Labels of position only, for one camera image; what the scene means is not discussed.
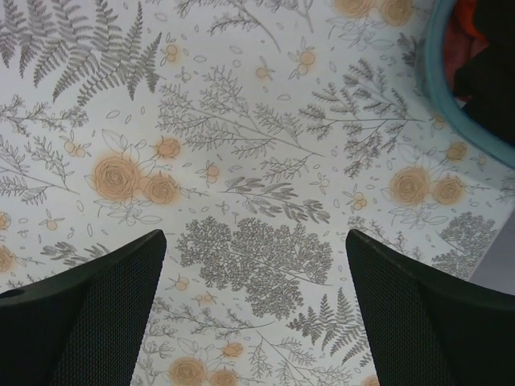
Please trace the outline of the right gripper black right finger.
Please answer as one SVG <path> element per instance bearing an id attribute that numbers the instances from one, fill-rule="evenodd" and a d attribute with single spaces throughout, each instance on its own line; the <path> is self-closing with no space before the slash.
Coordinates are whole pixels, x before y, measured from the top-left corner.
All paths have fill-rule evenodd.
<path id="1" fill-rule="evenodd" d="M 512 385 L 514 297 L 353 229 L 345 247 L 382 385 Z"/>

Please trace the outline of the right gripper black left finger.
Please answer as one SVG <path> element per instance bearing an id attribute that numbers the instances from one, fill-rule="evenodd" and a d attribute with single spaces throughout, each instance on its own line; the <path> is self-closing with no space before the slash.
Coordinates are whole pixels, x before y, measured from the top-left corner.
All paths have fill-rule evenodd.
<path id="1" fill-rule="evenodd" d="M 167 248 L 161 230 L 1 295 L 3 385 L 128 385 Z"/>

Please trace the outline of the black t-shirt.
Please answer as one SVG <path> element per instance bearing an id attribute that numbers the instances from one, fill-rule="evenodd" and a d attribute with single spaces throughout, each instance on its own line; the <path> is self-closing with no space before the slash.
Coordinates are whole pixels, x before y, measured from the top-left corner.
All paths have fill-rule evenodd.
<path id="1" fill-rule="evenodd" d="M 485 43 L 455 73 L 454 94 L 467 97 L 463 111 L 514 145 L 514 2 L 458 1 L 455 16 L 475 41 Z"/>

